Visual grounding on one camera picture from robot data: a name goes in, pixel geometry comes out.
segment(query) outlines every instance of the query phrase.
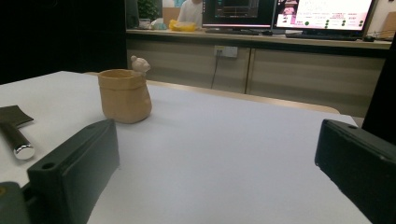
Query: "person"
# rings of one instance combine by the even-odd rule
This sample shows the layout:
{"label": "person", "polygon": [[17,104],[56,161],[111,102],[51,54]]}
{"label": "person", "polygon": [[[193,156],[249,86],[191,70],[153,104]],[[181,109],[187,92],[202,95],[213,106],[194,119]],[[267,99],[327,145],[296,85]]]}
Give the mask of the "person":
{"label": "person", "polygon": [[180,8],[177,21],[195,22],[197,28],[202,27],[202,0],[186,0]]}

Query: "desk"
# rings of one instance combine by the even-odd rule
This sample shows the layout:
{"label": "desk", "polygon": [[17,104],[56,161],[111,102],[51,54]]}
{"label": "desk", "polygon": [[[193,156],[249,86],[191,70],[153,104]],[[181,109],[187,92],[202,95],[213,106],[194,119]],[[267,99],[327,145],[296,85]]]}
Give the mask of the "desk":
{"label": "desk", "polygon": [[[214,46],[238,47],[218,58]],[[389,42],[281,35],[127,30],[128,56],[148,60],[148,79],[336,108],[364,118]]]}
{"label": "desk", "polygon": [[[148,90],[150,116],[117,123],[121,166],[89,223],[369,223],[314,164],[321,122],[351,117],[158,83]],[[0,181],[21,186],[28,167],[105,118],[95,76],[10,83],[0,99],[35,119],[21,128],[36,148],[31,160],[14,159],[0,138]]]}

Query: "yellow object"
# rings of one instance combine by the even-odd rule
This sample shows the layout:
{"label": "yellow object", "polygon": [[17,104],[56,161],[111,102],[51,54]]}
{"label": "yellow object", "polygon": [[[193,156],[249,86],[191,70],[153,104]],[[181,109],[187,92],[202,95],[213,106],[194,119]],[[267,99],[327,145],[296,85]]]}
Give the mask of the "yellow object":
{"label": "yellow object", "polygon": [[172,31],[187,31],[187,32],[194,32],[195,31],[195,22],[188,22],[188,21],[169,21],[169,29]]}

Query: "small figurine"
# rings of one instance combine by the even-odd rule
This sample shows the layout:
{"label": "small figurine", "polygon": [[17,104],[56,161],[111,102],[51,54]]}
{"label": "small figurine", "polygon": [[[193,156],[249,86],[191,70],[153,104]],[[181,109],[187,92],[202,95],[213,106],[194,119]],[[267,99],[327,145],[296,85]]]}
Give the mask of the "small figurine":
{"label": "small figurine", "polygon": [[293,15],[294,14],[294,7],[285,7],[283,10],[283,15]]}
{"label": "small figurine", "polygon": [[143,58],[137,58],[136,56],[131,56],[132,61],[132,69],[136,72],[143,73],[143,76],[146,75],[146,72],[151,68],[149,63]]}

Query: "white wall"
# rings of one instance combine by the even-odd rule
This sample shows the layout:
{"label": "white wall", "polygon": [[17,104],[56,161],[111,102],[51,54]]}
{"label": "white wall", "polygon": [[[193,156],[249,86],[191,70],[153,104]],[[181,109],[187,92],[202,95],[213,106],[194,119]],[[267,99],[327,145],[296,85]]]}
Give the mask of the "white wall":
{"label": "white wall", "polygon": [[368,30],[368,35],[372,35],[373,32],[381,32],[388,13],[392,11],[396,11],[396,2],[390,2],[389,0],[378,0],[375,14]]}
{"label": "white wall", "polygon": [[163,0],[163,7],[174,7],[175,0]]}

